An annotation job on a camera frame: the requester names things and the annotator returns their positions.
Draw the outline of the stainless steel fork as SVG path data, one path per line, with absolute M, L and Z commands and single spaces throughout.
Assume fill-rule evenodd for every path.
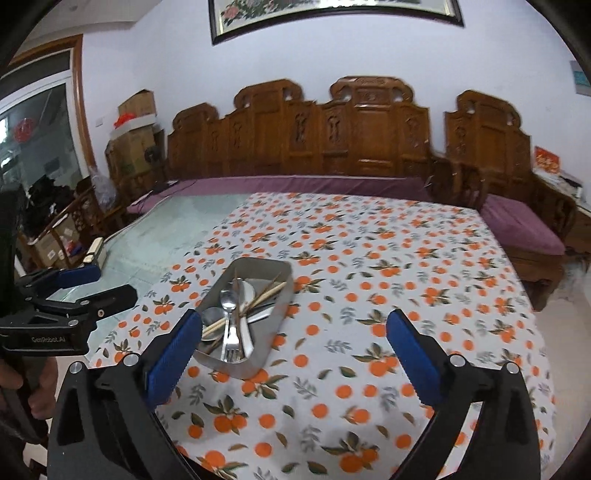
M 242 335 L 239 330 L 239 282 L 235 277 L 228 289 L 221 292 L 221 307 L 226 317 L 226 331 L 223 343 L 223 358 L 225 362 L 235 363 L 242 359 Z

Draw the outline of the orange print tablecloth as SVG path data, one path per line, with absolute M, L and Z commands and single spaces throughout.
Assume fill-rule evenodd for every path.
M 481 217 L 452 206 L 342 195 L 170 198 L 108 244 L 104 275 L 138 305 L 92 336 L 93 366 L 141 351 L 195 307 L 239 257 L 283 260 L 294 297 L 259 373 L 190 362 L 157 415 L 178 450 L 224 479 L 384 479 L 432 417 L 386 338 L 401 309 L 449 353 L 514 362 L 543 464 L 555 396 L 544 340 Z

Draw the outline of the metal rectangular tray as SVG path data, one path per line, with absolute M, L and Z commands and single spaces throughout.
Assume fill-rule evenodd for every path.
M 193 358 L 232 378 L 252 377 L 270 355 L 293 296 L 290 263 L 232 261 L 197 308 L 204 330 Z

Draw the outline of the light wooden chopstick in tray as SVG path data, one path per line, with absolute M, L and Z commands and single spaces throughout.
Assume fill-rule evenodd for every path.
M 279 294 L 286 285 L 286 282 L 271 281 L 269 286 L 263 287 L 257 292 L 252 283 L 242 281 L 240 283 L 239 313 L 249 315 L 250 311 Z M 221 330 L 225 323 L 225 315 L 221 308 L 209 307 L 202 312 L 201 319 L 204 322 L 201 336 L 203 341 L 214 341 L 221 337 L 218 331 Z

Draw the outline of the stainless steel spoon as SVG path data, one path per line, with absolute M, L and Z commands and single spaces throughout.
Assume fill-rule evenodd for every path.
M 238 345 L 238 335 L 235 330 L 235 310 L 238 306 L 238 297 L 235 291 L 224 289 L 219 294 L 219 302 L 221 302 L 226 319 L 221 358 L 224 362 L 233 363 L 232 357 L 235 354 L 235 347 Z

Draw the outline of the dark wooden chopstick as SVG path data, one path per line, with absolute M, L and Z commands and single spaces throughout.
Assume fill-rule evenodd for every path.
M 238 297 L 238 306 L 235 310 L 235 330 L 236 335 L 238 335 L 238 345 L 235 347 L 235 354 L 233 354 L 232 361 L 237 362 L 238 360 L 242 360 L 243 357 L 243 345 L 242 345 L 242 333 L 240 333 L 240 304 L 242 303 L 242 297 L 240 296 L 240 280 L 238 278 L 238 270 L 235 270 L 235 275 L 233 275 L 233 287 L 235 287 L 235 293 Z
M 266 301 L 270 297 L 273 297 L 273 295 L 276 295 L 277 293 L 279 293 L 283 289 L 284 285 L 286 285 L 286 283 L 280 282 L 279 277 L 277 277 L 277 276 L 274 277 L 273 280 L 270 280 L 269 282 L 266 283 L 266 286 L 263 288 L 263 290 L 261 290 L 258 294 L 256 294 L 256 296 L 252 299 L 252 301 L 247 303 L 245 305 L 245 307 L 242 308 L 240 313 L 242 313 L 243 315 L 246 315 L 254 307 L 259 305 L 260 303 L 263 303 L 263 301 Z

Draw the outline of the glass door with wood frame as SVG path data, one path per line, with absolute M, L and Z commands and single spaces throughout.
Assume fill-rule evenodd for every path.
M 82 88 L 80 34 L 13 58 L 1 75 L 1 183 L 28 196 L 24 232 L 35 238 L 96 169 Z

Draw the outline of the white plastic knife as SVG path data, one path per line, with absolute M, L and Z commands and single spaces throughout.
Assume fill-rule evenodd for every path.
M 239 324 L 253 324 L 262 320 L 266 320 L 266 318 L 270 317 L 270 314 L 273 313 L 273 306 L 267 306 L 266 308 L 256 310 L 256 312 L 245 315 L 239 320 Z

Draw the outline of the framed flower painting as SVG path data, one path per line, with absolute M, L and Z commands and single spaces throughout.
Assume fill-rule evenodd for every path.
M 213 45 L 287 22 L 335 15 L 409 16 L 464 26 L 456 0 L 208 0 L 207 5 Z

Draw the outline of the wooden chair at left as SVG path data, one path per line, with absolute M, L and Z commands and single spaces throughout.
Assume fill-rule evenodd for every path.
M 75 268 L 82 264 L 96 238 L 106 238 L 125 226 L 125 214 L 118 200 L 104 212 L 95 188 L 90 187 L 59 212 L 37 238 L 20 233 L 18 239 L 30 255 L 33 269 Z

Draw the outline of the wooden side table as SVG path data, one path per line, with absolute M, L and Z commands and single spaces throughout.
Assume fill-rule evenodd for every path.
M 590 213 L 562 187 L 533 175 L 531 207 L 538 217 L 564 243 L 568 255 L 590 256 Z

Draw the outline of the carved wooden sofa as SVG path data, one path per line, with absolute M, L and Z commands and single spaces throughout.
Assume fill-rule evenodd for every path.
M 430 174 L 428 109 L 394 77 L 342 77 L 331 99 L 304 98 L 287 79 L 242 88 L 235 109 L 208 103 L 172 121 L 167 156 L 182 179 L 255 175 L 341 175 L 425 179 Z

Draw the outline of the grey wall electrical box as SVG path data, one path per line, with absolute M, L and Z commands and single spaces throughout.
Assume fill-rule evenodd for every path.
M 575 85 L 575 91 L 579 95 L 591 96 L 591 83 L 584 73 L 582 67 L 576 60 L 570 62 L 573 80 Z

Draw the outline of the red greeting card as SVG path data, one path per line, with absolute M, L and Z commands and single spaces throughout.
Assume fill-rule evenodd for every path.
M 560 157 L 542 147 L 534 148 L 534 166 L 546 174 L 558 175 L 560 173 Z

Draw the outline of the purple sofa cushion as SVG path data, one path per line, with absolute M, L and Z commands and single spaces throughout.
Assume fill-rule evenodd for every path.
M 133 201 L 127 212 L 141 215 L 168 197 L 266 193 L 315 193 L 377 196 L 433 201 L 425 181 L 418 177 L 354 177 L 312 175 L 235 176 L 180 180 L 157 193 Z

